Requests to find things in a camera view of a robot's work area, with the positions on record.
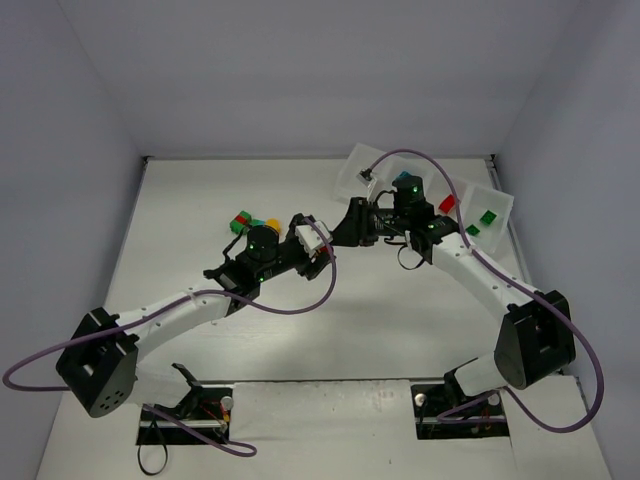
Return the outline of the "yellow rounded lego brick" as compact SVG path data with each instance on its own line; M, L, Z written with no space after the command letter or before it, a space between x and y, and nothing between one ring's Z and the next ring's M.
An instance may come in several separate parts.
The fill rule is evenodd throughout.
M272 227L276 230L279 230L281 228L280 222L275 219L275 218L269 218L265 221L265 224L269 227Z

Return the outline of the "red rounded lego brick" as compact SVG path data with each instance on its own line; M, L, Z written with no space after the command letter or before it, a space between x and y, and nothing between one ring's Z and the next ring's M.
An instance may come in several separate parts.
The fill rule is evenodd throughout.
M438 209L445 214L448 214L452 209L456 207L457 199L453 194L445 197L439 204Z

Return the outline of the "green red lego brick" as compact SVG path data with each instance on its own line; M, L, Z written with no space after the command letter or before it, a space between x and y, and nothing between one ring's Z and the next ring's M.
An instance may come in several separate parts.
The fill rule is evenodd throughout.
M486 210L484 214L480 217L480 222L483 225L490 226L497 219L498 215L491 210Z

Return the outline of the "small green lego brick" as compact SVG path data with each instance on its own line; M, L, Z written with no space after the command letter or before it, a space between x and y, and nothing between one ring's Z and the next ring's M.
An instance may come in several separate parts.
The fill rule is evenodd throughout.
M466 232L471 236L477 236L480 233L480 229L476 227L474 224L470 224L466 228Z

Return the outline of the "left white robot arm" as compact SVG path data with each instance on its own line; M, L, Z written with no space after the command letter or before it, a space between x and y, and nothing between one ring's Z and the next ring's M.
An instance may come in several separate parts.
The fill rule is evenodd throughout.
M284 237L270 226L252 227L245 248L204 271L204 283L137 310L87 313L63 347L56 371L92 418L126 402L181 413L196 399L195 378L178 364L169 373L154 373L145 358L207 322L256 307L268 280L289 271L313 280L325 267L334 268L331 240L323 222L303 215L292 219Z

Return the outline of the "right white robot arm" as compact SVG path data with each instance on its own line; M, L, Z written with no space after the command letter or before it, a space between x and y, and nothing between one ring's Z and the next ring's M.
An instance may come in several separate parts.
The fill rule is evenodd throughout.
M365 247L382 236L402 236L423 262L447 273L498 320L494 350L446 374L445 382L457 396L471 398L505 386L523 390L574 361L573 333L556 316L569 312L562 294L551 291L536 302L530 296L533 287L517 289L499 265L482 265L458 223L436 213L426 200L421 178L404 177L393 187L390 208L351 198L332 243Z

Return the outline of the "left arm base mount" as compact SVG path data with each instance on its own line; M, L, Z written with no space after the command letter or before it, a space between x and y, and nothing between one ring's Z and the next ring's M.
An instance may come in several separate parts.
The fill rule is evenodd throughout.
M155 408L183 422L217 444L230 440L231 409L234 406L233 387L207 384L197 380L182 364L173 363L189 391L175 407L155 405ZM172 422L152 412L142 410L136 444L140 445L200 445L202 441Z

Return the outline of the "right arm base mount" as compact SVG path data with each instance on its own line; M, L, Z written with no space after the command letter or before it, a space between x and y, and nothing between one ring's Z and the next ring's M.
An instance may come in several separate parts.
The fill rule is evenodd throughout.
M505 411L499 394L484 394L480 400L463 399L457 406L443 383L410 386L418 440L461 440L509 437Z

